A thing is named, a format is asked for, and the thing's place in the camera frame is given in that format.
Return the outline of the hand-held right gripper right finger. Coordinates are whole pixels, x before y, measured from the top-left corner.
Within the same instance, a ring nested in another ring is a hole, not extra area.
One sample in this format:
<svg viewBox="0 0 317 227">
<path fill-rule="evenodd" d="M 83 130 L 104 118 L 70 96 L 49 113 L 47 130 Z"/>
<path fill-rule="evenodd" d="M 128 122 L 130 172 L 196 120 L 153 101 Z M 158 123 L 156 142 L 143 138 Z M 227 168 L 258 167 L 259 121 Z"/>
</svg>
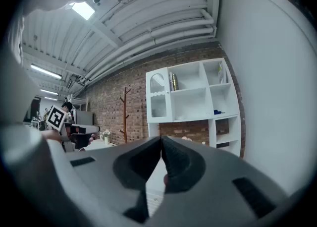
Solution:
<svg viewBox="0 0 317 227">
<path fill-rule="evenodd" d="M 166 194 L 189 191 L 205 174 L 202 155 L 173 138 L 161 137 L 161 156 L 167 170 Z"/>
</svg>

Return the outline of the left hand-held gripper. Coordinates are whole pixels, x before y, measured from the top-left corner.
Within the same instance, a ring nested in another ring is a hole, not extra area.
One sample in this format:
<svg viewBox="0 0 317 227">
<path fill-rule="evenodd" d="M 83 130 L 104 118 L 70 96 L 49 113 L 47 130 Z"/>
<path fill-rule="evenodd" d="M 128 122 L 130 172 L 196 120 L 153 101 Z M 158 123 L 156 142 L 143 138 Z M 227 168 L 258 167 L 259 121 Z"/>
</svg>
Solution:
<svg viewBox="0 0 317 227">
<path fill-rule="evenodd" d="M 100 131 L 99 126 L 71 124 L 66 122 L 67 113 L 57 106 L 52 109 L 47 117 L 47 124 L 57 130 L 61 135 L 62 146 L 66 152 L 80 151 L 90 144 L 92 134 Z"/>
</svg>

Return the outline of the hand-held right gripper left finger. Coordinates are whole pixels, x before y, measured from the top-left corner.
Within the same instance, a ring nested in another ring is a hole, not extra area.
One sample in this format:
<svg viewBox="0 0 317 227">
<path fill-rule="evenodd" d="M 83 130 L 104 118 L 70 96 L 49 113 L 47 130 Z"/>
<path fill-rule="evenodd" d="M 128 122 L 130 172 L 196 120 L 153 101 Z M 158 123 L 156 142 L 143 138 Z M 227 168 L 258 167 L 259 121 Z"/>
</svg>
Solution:
<svg viewBox="0 0 317 227">
<path fill-rule="evenodd" d="M 135 205 L 123 215 L 143 224 L 149 218 L 146 183 L 161 156 L 161 138 L 149 137 L 129 143 L 113 162 L 113 172 L 122 186 L 137 192 Z"/>
</svg>

